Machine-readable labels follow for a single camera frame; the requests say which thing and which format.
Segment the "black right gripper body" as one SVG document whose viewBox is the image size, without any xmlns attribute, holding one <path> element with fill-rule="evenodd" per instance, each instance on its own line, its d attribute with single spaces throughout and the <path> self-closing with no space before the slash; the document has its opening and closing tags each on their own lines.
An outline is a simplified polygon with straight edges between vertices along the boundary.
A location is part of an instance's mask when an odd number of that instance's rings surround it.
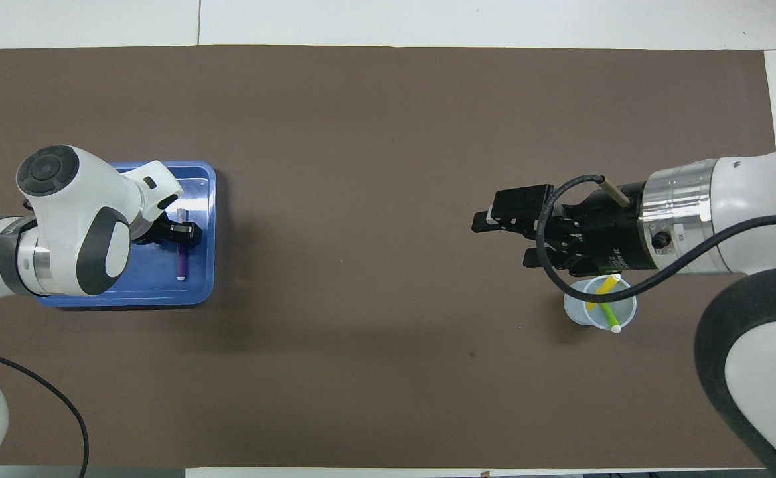
<svg viewBox="0 0 776 478">
<path fill-rule="evenodd" d="M 554 207 L 554 268 L 571 276 L 600 276 L 621 270 L 653 270 L 639 224 L 645 182 L 623 185 L 631 201 L 621 208 L 603 191 L 579 204 Z"/>
</svg>

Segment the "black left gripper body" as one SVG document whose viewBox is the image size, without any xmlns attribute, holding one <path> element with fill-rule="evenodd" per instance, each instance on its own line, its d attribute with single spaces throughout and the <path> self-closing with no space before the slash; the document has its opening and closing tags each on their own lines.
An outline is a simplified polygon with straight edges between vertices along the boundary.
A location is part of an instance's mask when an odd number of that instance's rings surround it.
<svg viewBox="0 0 776 478">
<path fill-rule="evenodd" d="M 159 216 L 151 222 L 151 226 L 141 236 L 133 237 L 131 242 L 137 245 L 148 245 L 156 243 L 174 242 L 172 227 L 177 226 L 177 222 L 170 220 L 169 216 Z"/>
</svg>

